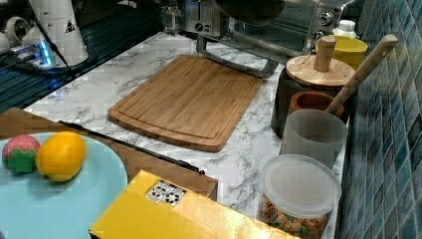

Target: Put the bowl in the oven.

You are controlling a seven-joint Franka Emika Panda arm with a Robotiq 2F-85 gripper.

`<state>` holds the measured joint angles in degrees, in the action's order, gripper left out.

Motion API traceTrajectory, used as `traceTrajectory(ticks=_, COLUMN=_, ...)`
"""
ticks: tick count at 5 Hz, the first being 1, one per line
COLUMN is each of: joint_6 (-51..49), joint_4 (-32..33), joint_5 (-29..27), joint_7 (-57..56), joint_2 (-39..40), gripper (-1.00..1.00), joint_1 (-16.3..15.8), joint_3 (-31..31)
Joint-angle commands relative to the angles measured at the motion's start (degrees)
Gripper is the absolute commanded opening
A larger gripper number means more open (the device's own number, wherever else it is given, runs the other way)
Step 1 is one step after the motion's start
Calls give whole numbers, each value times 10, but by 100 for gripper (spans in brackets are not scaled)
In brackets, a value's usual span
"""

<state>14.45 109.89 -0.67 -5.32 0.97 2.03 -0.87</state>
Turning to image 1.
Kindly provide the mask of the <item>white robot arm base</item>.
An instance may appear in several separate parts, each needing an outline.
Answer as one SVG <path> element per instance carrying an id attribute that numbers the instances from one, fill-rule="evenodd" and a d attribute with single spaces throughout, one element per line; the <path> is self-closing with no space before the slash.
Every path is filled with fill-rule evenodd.
<path id="1" fill-rule="evenodd" d="M 1 0 L 1 54 L 47 75 L 79 73 L 99 56 L 83 40 L 72 0 Z"/>

